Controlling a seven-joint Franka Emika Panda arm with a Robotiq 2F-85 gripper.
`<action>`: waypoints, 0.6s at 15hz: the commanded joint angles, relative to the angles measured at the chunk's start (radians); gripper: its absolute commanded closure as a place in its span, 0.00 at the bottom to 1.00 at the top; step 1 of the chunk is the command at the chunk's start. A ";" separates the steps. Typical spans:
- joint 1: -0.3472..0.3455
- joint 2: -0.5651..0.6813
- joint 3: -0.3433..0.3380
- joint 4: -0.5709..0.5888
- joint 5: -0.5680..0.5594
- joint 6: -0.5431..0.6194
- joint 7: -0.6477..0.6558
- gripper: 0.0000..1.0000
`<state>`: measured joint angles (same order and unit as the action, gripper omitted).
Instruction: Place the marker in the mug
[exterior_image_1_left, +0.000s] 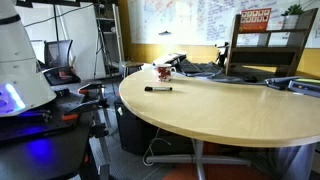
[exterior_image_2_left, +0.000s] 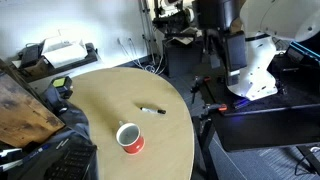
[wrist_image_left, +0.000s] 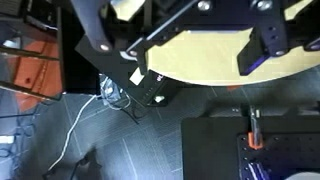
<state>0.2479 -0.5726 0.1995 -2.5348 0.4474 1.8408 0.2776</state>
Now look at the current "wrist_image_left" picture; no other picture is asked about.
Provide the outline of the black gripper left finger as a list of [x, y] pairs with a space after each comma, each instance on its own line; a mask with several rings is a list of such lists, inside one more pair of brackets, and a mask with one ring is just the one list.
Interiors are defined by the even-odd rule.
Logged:
[[71, 0], [74, 11], [93, 49], [110, 52], [113, 43], [105, 33], [101, 10], [109, 6], [109, 0]]

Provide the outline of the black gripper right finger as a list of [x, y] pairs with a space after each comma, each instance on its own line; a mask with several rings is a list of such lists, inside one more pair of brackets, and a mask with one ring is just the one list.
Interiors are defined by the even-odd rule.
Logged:
[[255, 0], [252, 8], [257, 20], [248, 43], [237, 55], [241, 76], [248, 76], [266, 60], [288, 52], [283, 3], [280, 0]]

